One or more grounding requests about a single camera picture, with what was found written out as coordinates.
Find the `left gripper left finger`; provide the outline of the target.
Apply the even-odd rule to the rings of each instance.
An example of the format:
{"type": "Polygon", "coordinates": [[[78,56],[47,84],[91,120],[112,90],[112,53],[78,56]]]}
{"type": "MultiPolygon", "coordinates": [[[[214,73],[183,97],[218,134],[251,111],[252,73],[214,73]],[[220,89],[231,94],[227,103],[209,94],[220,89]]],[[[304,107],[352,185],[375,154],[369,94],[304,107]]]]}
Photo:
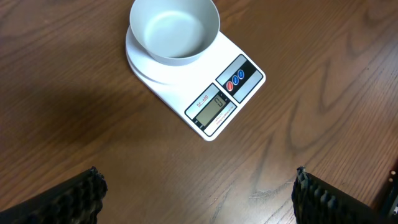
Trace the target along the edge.
{"type": "Polygon", "coordinates": [[[98,222],[108,185],[92,167],[33,198],[1,212],[1,223],[98,222]]]}

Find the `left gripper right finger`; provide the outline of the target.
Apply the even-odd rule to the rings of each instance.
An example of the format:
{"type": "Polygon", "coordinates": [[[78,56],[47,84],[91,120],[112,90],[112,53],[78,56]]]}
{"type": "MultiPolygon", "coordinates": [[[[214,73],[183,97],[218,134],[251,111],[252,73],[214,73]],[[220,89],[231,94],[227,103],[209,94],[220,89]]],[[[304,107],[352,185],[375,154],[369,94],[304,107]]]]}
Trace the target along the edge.
{"type": "Polygon", "coordinates": [[[374,224],[386,219],[364,203],[305,171],[297,169],[292,203],[297,224],[374,224]]]}

